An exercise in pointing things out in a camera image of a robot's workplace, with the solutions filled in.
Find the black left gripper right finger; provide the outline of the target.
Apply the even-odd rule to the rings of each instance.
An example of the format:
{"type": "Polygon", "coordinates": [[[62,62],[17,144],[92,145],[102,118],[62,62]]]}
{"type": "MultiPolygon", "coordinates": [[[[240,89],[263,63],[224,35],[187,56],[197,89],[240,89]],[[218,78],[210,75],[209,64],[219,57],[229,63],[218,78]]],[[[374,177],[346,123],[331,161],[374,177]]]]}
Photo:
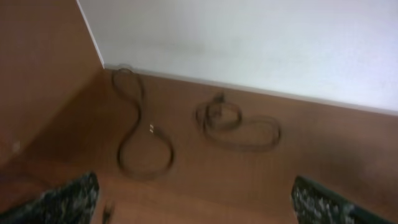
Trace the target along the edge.
{"type": "Polygon", "coordinates": [[[290,198],[300,224],[392,224],[306,177],[295,178],[290,198]]]}

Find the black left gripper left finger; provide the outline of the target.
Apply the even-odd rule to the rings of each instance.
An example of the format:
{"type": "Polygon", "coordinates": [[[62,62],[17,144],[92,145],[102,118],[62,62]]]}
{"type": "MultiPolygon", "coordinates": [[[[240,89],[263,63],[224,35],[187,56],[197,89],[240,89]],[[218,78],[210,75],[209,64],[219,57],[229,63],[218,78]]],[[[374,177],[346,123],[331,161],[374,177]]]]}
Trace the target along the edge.
{"type": "Polygon", "coordinates": [[[39,197],[13,206],[1,213],[1,223],[90,223],[99,196],[94,172],[87,172],[39,197]]]}

